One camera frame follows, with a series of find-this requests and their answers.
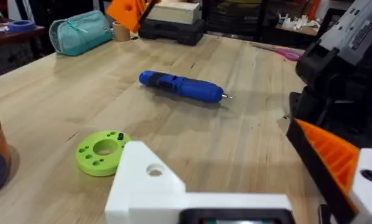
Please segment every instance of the blue tape roll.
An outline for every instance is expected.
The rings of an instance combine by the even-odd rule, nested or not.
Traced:
[[[27,32],[35,29],[35,24],[32,21],[22,20],[22,21],[13,21],[7,24],[9,32]]]

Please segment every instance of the orange plastic part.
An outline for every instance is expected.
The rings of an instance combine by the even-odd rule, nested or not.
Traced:
[[[330,132],[299,119],[296,121],[344,196],[349,198],[360,150]]]
[[[312,3],[312,7],[310,8],[308,12],[308,19],[313,20],[315,19],[317,9],[319,8],[320,0],[314,0]]]
[[[107,8],[106,13],[130,31],[136,33],[141,26],[139,18],[145,10],[145,0],[114,0]]]

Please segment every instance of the blue screwdriver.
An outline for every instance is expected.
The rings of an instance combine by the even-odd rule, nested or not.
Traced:
[[[224,94],[223,89],[214,83],[161,72],[144,71],[139,75],[139,81],[147,86],[206,103],[217,103],[222,98],[232,98]]]

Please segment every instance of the black box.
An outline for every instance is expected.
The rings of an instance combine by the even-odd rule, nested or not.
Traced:
[[[193,24],[157,21],[146,19],[139,28],[139,36],[147,39],[166,38],[176,40],[180,44],[196,45],[205,31],[202,19]]]

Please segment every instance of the white plastic bracket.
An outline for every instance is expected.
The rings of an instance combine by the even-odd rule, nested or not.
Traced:
[[[185,184],[143,142],[126,144],[105,208],[107,224],[176,224],[186,208],[281,208],[286,195],[186,193]]]

